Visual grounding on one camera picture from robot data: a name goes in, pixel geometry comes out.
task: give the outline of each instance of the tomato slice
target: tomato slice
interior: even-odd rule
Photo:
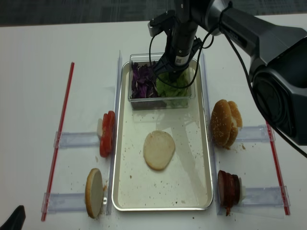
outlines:
[[[108,129],[108,122],[109,122],[109,119],[108,119],[108,115],[107,114],[104,114],[104,118],[102,120],[102,137],[105,135],[105,133],[107,132],[107,129]]]
[[[113,142],[113,127],[115,122],[115,113],[109,111],[108,114],[104,114],[104,119],[102,121],[102,137],[100,139],[100,155],[102,157],[107,157],[112,151]]]
[[[105,150],[103,139],[100,140],[99,153],[101,157],[107,157],[109,154]]]

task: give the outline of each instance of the purple cabbage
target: purple cabbage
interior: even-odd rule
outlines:
[[[139,66],[137,62],[132,63],[131,67],[133,71],[131,98],[158,97],[155,87],[156,77],[153,74],[153,70],[147,64]]]

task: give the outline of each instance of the clear plastic container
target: clear plastic container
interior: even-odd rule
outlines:
[[[152,62],[158,61],[162,56],[159,54],[151,54]],[[148,65],[149,55],[148,54],[136,54],[130,56],[130,75],[129,75],[129,92],[128,101],[131,103],[132,109],[164,109],[164,108],[187,108],[189,106],[190,99],[195,98],[194,84],[188,87],[187,96],[180,97],[155,97],[155,98],[136,98],[132,99],[132,63],[137,62],[139,66]],[[190,83],[193,79],[191,69],[188,68],[183,74],[186,74],[186,79]]]

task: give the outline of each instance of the metal tray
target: metal tray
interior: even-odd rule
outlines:
[[[190,63],[190,71],[196,61]],[[200,71],[196,97],[188,108],[132,110],[128,101],[129,62],[122,68],[118,138],[112,201],[120,211],[204,210],[213,200],[211,164],[207,143]],[[176,151],[161,172],[150,169],[143,158],[148,133],[171,134]]]

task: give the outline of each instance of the red stick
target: red stick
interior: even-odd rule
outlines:
[[[268,122],[267,122],[267,127],[268,127],[269,136],[271,138],[272,137],[272,130],[271,130],[271,127],[269,126]],[[279,166],[279,162],[278,162],[278,158],[277,158],[275,142],[273,140],[271,140],[270,143],[271,143],[271,149],[272,149],[272,153],[273,153],[273,158],[274,158],[274,163],[275,163],[278,183],[279,183],[279,186],[281,187],[283,203],[287,205],[287,207],[284,206],[284,212],[285,212],[286,215],[289,216],[290,215],[290,208],[289,208],[288,200],[287,200],[285,192],[284,192],[283,177],[282,177],[282,172],[280,171],[280,166]]]
[[[61,134],[62,128],[63,128],[65,111],[66,111],[66,106],[67,106],[67,101],[68,101],[69,90],[71,88],[71,80],[72,80],[72,73],[73,73],[74,66],[75,66],[75,63],[72,62],[71,63],[71,70],[69,72],[67,87],[66,87],[66,93],[65,93],[65,98],[64,98],[63,108],[62,108],[61,119],[59,121],[58,135]],[[53,159],[52,159],[52,164],[51,164],[51,169],[50,169],[50,174],[49,174],[49,181],[48,181],[48,186],[47,186],[47,194],[45,196],[45,200],[43,201],[46,204],[45,212],[43,212],[43,214],[42,214],[41,221],[46,220],[48,200],[49,200],[49,196],[50,196],[50,192],[51,192],[51,186],[52,186],[52,180],[53,180],[54,169],[55,169],[55,166],[56,166],[57,156],[58,156],[58,147],[54,148],[54,152],[53,152]]]

